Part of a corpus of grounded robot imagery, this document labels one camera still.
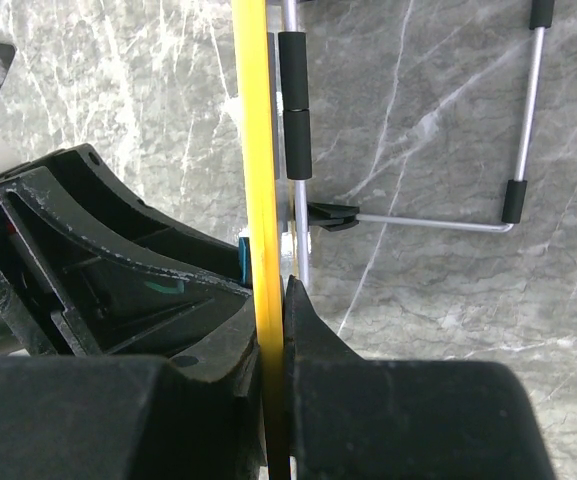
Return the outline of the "yellow framed whiteboard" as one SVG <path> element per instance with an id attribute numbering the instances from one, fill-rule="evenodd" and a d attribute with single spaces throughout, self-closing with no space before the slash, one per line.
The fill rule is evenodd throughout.
<path id="1" fill-rule="evenodd" d="M 289 479 L 266 3 L 234 1 L 232 16 L 268 474 Z"/>

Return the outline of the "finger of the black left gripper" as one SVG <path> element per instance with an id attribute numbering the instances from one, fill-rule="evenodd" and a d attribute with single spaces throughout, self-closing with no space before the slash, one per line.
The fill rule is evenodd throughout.
<path id="1" fill-rule="evenodd" d="M 173 356 L 251 298 L 235 246 L 147 205 L 88 144 L 0 177 L 0 261 L 56 348 Z"/>

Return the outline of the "blue whiteboard eraser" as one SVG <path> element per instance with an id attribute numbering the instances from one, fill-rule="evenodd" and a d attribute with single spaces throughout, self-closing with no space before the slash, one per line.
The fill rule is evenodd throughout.
<path id="1" fill-rule="evenodd" d="M 241 284 L 252 287 L 252 264 L 249 238 L 240 236 L 238 239 L 238 258 L 241 269 Z"/>

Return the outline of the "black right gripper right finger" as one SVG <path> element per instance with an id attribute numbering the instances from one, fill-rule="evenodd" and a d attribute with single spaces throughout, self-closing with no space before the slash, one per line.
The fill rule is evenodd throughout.
<path id="1" fill-rule="evenodd" d="M 301 479 L 552 479 L 529 397 L 489 361 L 367 360 L 284 301 L 291 449 Z"/>

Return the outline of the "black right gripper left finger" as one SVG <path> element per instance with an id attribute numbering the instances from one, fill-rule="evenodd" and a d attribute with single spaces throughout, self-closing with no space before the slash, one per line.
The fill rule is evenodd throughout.
<path id="1" fill-rule="evenodd" d="M 0 356 L 0 479 L 254 479 L 254 308 L 171 359 Z"/>

